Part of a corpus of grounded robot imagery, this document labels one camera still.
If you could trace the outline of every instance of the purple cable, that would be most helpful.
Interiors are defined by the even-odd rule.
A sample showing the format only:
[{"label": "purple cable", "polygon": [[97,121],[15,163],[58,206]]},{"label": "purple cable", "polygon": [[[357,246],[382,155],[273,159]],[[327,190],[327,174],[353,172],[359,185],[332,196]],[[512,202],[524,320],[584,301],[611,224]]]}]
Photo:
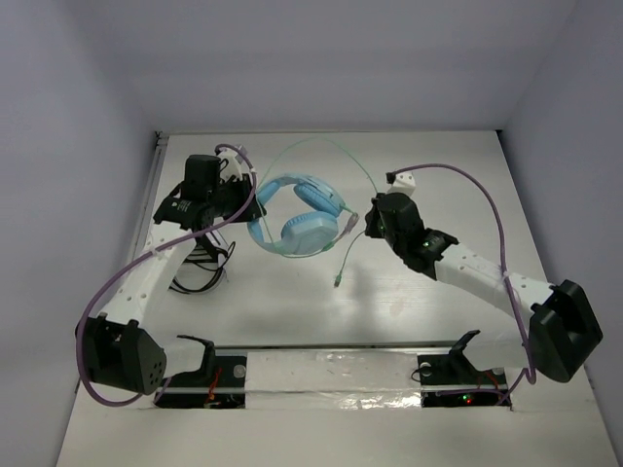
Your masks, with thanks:
[{"label": "purple cable", "polygon": [[437,394],[443,394],[445,396],[452,396],[453,394],[464,394],[465,392],[489,392],[492,394],[497,394],[498,396],[503,396],[499,401],[495,403],[496,406],[501,406],[502,404],[504,404],[504,402],[508,400],[511,393],[515,390],[515,388],[521,382],[522,378],[526,375],[526,372],[527,370],[523,369],[519,373],[519,376],[517,377],[517,379],[515,379],[515,382],[513,382],[513,384],[508,388],[508,391],[506,391],[506,394],[504,394],[502,391],[498,389],[481,389],[481,388],[476,388],[471,391],[465,391],[465,390],[459,390],[459,389],[454,389],[452,391],[437,391]]},{"label": "purple cable", "polygon": [[154,396],[154,401],[153,401],[154,405],[158,404],[158,401],[160,401],[160,398],[163,397],[166,389],[168,388],[168,386],[171,384],[172,381],[173,381],[173,377],[168,377],[166,379],[165,384],[163,384],[163,387],[161,388],[160,392]]},{"label": "purple cable", "polygon": [[[180,237],[178,237],[178,238],[176,238],[174,240],[168,241],[167,243],[163,243],[162,245],[160,245],[160,246],[155,248],[156,251],[164,251],[167,248],[169,248],[171,246],[174,246],[174,245],[177,245],[177,244],[179,244],[179,243],[181,243],[183,241],[190,240],[191,238],[197,238],[197,237],[200,237],[200,236],[205,235],[205,234],[209,234],[212,231],[216,231],[218,229],[221,229],[222,227],[227,226],[231,222],[235,221],[236,218],[240,214],[242,214],[242,212],[244,212],[244,210],[248,207],[248,205],[253,200],[253,197],[255,196],[255,189],[257,188],[257,176],[255,174],[255,170],[253,168],[253,164],[248,159],[248,157],[246,156],[244,151],[242,151],[240,148],[238,148],[238,147],[236,147],[234,145],[231,145],[231,144],[219,144],[218,146],[216,146],[214,151],[218,154],[223,149],[231,149],[233,151],[236,151],[238,153],[238,155],[242,158],[244,163],[246,163],[246,165],[249,167],[249,171],[251,173],[251,180],[252,180],[251,193],[249,194],[249,198],[246,199],[246,201],[244,202],[242,207],[238,211],[236,211],[236,213],[232,217],[230,217],[227,221],[223,221],[223,222],[221,222],[219,224],[216,224],[215,226],[211,226],[211,227],[208,227],[207,229],[203,229],[202,231],[188,233],[188,234],[180,236]],[[95,304],[99,301],[99,299],[101,299],[101,297],[106,293],[106,291],[110,287],[112,287],[112,285],[115,282],[117,282],[119,279],[121,279],[130,270],[136,268],[143,261],[147,260],[148,258],[151,258],[152,256],[153,256],[153,252],[152,251],[148,251],[146,253],[143,253],[138,258],[132,260],[130,263],[125,265],[123,268],[119,269],[119,271],[117,271],[117,273],[115,273],[110,279],[108,279],[106,281],[106,283],[95,293],[95,295],[93,296],[93,298],[91,299],[91,301],[89,302],[89,304],[87,305],[85,310],[83,311],[82,317],[80,318],[80,321],[78,322],[78,329],[76,331],[76,363],[78,364],[78,374],[80,376],[80,381],[85,386],[85,389],[87,390],[89,395],[91,395],[91,397],[93,397],[95,401],[97,401],[98,403],[100,403],[100,404],[102,404],[104,406],[107,406],[107,407],[124,407],[124,406],[128,406],[129,404],[137,401],[142,396],[142,394],[136,394],[135,396],[133,396],[133,397],[131,397],[131,398],[125,400],[125,401],[109,401],[107,399],[104,399],[99,394],[97,394],[97,392],[95,391],[95,389],[91,385],[91,381],[89,380],[89,373],[87,372],[87,367],[85,365],[85,359],[84,359],[83,339],[84,339],[84,336],[85,336],[85,328],[87,327],[87,320],[88,320],[89,315],[91,314],[93,308],[95,307]]]},{"label": "purple cable", "polygon": [[[452,170],[466,177],[470,182],[472,182],[474,185],[476,185],[480,189],[483,195],[485,195],[485,198],[489,202],[489,205],[492,211],[494,212],[495,223],[497,224],[497,230],[499,232],[499,265],[500,265],[500,270],[502,272],[502,280],[504,282],[504,286],[506,288],[506,293],[508,294],[508,298],[510,299],[510,305],[513,309],[513,315],[515,316],[515,321],[517,321],[517,327],[519,328],[519,334],[522,338],[522,344],[524,346],[524,350],[526,351],[526,354],[528,355],[528,368],[522,370],[522,372],[519,374],[519,377],[515,380],[513,385],[508,389],[508,392],[506,393],[504,398],[501,399],[497,403],[499,405],[503,401],[508,399],[508,396],[510,396],[510,393],[515,390],[515,388],[521,381],[522,377],[526,377],[526,379],[528,380],[530,384],[536,383],[536,370],[534,369],[534,362],[532,361],[532,355],[530,352],[530,344],[528,341],[528,334],[526,333],[526,328],[524,327],[524,320],[522,319],[521,310],[519,310],[519,304],[517,303],[517,299],[515,298],[513,285],[511,284],[510,279],[508,278],[508,266],[506,265],[506,239],[504,237],[504,228],[502,226],[501,218],[499,217],[499,211],[497,210],[497,206],[495,205],[494,199],[492,198],[489,191],[484,187],[484,185],[480,183],[478,180],[476,180],[474,177],[472,177],[469,173],[464,171],[463,169],[455,167],[453,165],[448,165],[446,163],[422,163],[419,165],[412,165],[410,167],[401,168],[399,170],[395,170],[390,173],[392,175],[397,175],[402,172],[419,170],[421,168],[447,168],[449,170]],[[489,389],[483,389],[482,391],[490,392]]]}]

